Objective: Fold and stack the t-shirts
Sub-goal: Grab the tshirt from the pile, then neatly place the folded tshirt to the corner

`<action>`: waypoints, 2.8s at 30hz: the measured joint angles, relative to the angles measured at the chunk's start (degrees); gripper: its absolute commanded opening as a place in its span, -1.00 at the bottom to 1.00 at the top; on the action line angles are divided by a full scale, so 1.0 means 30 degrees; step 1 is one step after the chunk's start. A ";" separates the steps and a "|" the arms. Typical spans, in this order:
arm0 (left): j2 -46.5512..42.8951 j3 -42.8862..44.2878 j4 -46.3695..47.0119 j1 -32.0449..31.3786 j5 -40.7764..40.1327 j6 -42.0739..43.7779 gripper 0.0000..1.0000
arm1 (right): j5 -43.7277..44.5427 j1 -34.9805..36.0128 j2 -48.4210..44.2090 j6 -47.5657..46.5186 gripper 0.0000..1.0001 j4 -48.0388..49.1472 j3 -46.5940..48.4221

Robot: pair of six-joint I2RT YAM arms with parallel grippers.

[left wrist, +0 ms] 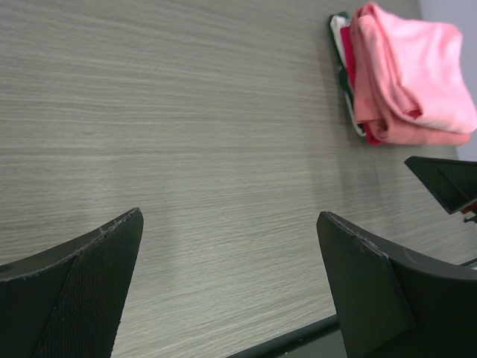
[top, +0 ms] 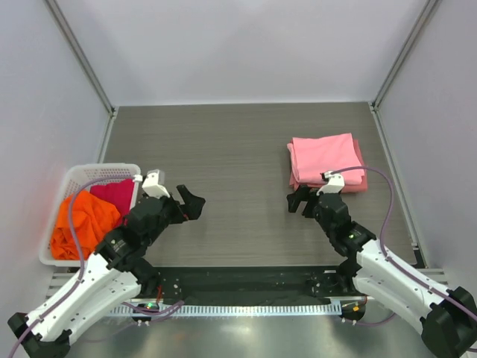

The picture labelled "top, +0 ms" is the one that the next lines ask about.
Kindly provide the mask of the light pink shirt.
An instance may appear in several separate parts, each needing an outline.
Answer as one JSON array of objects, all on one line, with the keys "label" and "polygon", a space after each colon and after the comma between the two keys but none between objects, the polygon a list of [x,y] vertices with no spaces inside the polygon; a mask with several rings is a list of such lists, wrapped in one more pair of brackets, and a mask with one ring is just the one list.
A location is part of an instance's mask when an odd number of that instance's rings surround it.
[{"label": "light pink shirt", "polygon": [[365,172],[358,141],[350,133],[325,136],[317,139],[294,137],[287,144],[291,158],[290,185],[298,187],[309,184],[319,187],[324,184],[322,174],[351,167],[344,172],[348,186],[364,183]]}]

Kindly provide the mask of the salmon pink shirt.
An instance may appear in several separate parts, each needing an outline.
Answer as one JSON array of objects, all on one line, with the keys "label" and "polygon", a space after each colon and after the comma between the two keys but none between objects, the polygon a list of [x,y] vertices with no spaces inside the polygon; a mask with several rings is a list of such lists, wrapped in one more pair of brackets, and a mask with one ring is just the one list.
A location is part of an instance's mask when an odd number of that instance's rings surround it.
[{"label": "salmon pink shirt", "polygon": [[[360,162],[360,164],[363,166],[364,165],[364,160],[361,154],[361,149],[359,147],[359,142],[357,139],[353,140],[353,146],[354,150],[356,153],[356,156]],[[293,189],[297,189],[299,187],[299,183],[295,179],[295,176],[293,173],[290,175],[289,179],[289,186],[292,187]],[[366,192],[368,190],[368,182],[367,182],[367,174],[364,174],[361,177],[361,183],[357,185],[351,185],[351,184],[345,184],[344,188],[342,189],[342,193],[359,193],[359,192]]]}]

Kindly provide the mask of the orange t shirt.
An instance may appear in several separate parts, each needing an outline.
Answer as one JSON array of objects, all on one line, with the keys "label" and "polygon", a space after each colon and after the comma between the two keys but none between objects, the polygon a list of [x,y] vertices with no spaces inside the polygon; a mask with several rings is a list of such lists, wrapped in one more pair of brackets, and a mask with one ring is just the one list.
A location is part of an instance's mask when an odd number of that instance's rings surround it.
[{"label": "orange t shirt", "polygon": [[[51,254],[56,260],[80,259],[68,220],[71,199],[72,195],[61,203],[51,234]],[[72,209],[72,223],[85,260],[94,252],[104,235],[121,221],[121,218],[121,214],[114,205],[96,198],[85,190],[79,193]]]}]

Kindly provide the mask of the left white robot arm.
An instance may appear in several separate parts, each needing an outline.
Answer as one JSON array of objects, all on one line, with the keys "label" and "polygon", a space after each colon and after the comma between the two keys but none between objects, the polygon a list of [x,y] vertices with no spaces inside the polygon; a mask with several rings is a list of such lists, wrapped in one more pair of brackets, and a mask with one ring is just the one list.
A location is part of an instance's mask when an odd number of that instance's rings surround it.
[{"label": "left white robot arm", "polygon": [[15,313],[8,325],[29,357],[65,357],[96,321],[119,304],[153,296],[161,278],[144,258],[147,249],[171,224],[200,218],[205,198],[177,186],[175,200],[164,186],[145,190],[123,222],[80,260],[76,274],[45,303],[29,313]]}]

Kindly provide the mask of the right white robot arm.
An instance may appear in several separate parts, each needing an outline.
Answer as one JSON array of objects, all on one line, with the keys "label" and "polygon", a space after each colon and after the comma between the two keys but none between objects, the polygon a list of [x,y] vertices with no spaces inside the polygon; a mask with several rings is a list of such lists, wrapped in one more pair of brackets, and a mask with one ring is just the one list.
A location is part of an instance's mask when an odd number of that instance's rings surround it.
[{"label": "right white robot arm", "polygon": [[300,186],[286,199],[290,213],[304,203],[303,216],[314,219],[345,257],[335,278],[340,292],[359,291],[386,306],[420,334],[436,357],[462,357],[474,348],[476,301],[469,291],[450,289],[401,260],[351,219],[338,190]]}]

